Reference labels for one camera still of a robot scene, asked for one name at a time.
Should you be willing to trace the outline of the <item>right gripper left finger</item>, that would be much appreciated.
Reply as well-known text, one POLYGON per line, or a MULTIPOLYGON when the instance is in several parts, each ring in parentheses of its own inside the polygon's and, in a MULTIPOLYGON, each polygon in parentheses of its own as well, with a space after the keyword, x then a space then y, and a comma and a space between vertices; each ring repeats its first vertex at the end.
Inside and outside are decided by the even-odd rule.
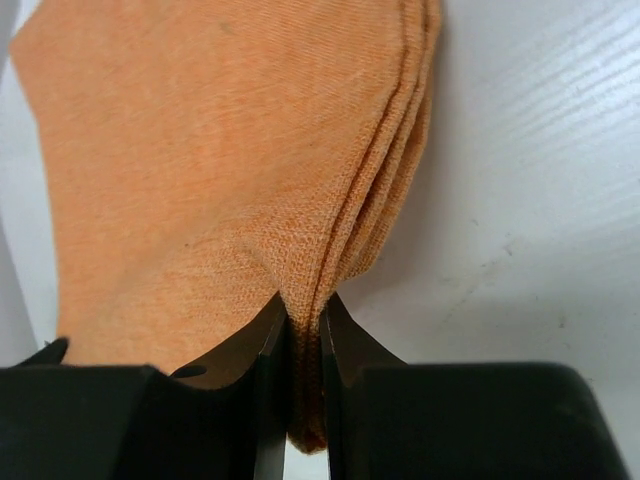
POLYGON ((278 479, 288 315, 272 297, 243 328, 165 374, 64 363, 59 338, 1 372, 5 479, 278 479))

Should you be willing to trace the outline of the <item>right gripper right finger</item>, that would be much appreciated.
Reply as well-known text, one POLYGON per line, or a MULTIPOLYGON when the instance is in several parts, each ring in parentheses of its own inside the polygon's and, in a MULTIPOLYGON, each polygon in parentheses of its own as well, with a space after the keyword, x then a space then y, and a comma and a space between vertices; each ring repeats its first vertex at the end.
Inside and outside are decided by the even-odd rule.
POLYGON ((408 364, 338 296, 320 316, 334 479, 626 479, 586 381, 549 362, 408 364))

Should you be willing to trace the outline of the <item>orange cloth placemat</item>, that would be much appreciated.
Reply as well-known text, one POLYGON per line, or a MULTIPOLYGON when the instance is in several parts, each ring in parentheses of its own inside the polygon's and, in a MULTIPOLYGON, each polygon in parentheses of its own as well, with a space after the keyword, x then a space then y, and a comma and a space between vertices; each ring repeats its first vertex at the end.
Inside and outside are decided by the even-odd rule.
POLYGON ((327 444, 319 316, 375 262, 429 127, 436 1, 44 1, 36 119, 71 364, 175 370, 280 295, 288 435, 327 444))

